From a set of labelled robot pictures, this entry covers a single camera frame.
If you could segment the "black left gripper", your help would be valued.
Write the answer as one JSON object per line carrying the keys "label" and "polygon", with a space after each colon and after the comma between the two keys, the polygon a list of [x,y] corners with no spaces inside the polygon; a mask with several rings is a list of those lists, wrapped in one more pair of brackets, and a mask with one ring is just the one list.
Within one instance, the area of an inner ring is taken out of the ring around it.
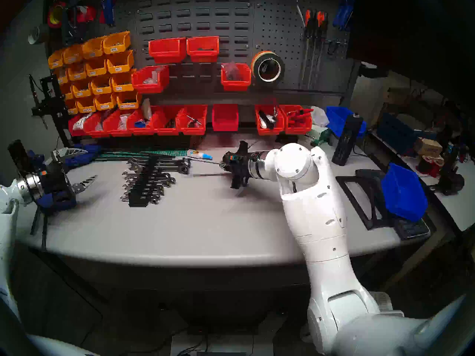
{"label": "black left gripper", "polygon": [[76,204],[76,195],[88,189],[97,179],[93,175],[87,179],[71,185],[66,173],[69,171],[65,160],[87,154],[88,151],[80,148],[61,148],[52,151],[52,161],[35,162],[35,172],[39,176],[42,187],[40,197],[35,199],[36,204]]}

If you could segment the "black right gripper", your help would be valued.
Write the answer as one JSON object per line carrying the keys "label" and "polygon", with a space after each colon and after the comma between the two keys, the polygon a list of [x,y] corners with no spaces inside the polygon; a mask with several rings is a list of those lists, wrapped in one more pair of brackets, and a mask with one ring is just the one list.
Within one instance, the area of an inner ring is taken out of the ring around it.
{"label": "black right gripper", "polygon": [[256,152],[248,152],[249,145],[241,140],[238,153],[226,152],[224,154],[224,171],[232,174],[231,188],[239,190],[247,187],[248,179],[257,178],[256,172],[252,172],[251,164],[257,161]]}

